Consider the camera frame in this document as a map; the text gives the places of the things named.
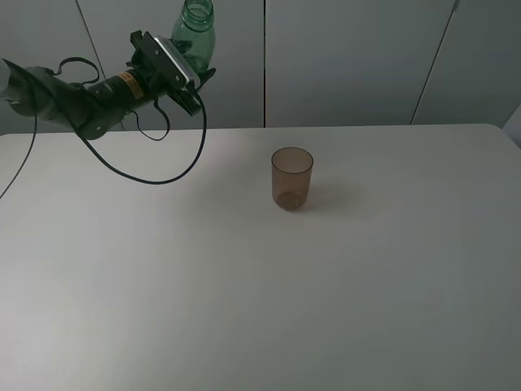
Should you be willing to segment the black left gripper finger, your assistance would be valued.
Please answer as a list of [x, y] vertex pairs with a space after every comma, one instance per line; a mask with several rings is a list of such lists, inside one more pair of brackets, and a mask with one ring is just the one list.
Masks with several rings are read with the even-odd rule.
[[194, 90], [201, 90], [202, 87], [215, 75], [215, 68], [209, 68], [205, 72], [199, 73], [195, 80], [191, 82]]

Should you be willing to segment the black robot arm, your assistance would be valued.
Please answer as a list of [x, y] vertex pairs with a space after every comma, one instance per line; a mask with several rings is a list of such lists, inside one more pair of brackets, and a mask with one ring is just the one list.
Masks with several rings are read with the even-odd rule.
[[60, 71], [21, 68], [1, 61], [1, 98], [21, 116], [66, 126], [80, 137], [101, 138], [136, 109], [167, 95], [189, 115], [201, 106], [193, 93], [215, 74], [198, 70], [189, 51], [194, 40], [173, 41], [140, 30], [131, 33], [134, 53], [127, 70], [106, 80], [68, 83]]

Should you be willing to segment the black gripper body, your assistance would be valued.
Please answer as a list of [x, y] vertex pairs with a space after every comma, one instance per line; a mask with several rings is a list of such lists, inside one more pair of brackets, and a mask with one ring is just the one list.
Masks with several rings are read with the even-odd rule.
[[145, 81], [147, 92], [151, 93], [153, 98], [167, 95], [189, 115], [194, 116], [200, 112], [201, 105], [192, 94], [195, 92], [193, 85], [189, 83], [182, 90], [174, 89], [162, 76], [156, 68], [158, 59], [156, 55], [158, 52], [156, 51], [153, 37], [157, 36], [152, 36], [149, 32], [142, 32], [141, 30], [130, 34], [130, 42], [134, 47], [134, 53], [127, 65], [135, 70]]

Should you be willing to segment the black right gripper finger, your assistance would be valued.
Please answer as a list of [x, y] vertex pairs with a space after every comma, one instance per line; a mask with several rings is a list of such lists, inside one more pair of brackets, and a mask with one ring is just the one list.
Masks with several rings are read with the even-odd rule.
[[191, 40], [177, 40], [172, 38], [171, 41], [180, 54], [188, 54], [193, 46], [193, 42]]

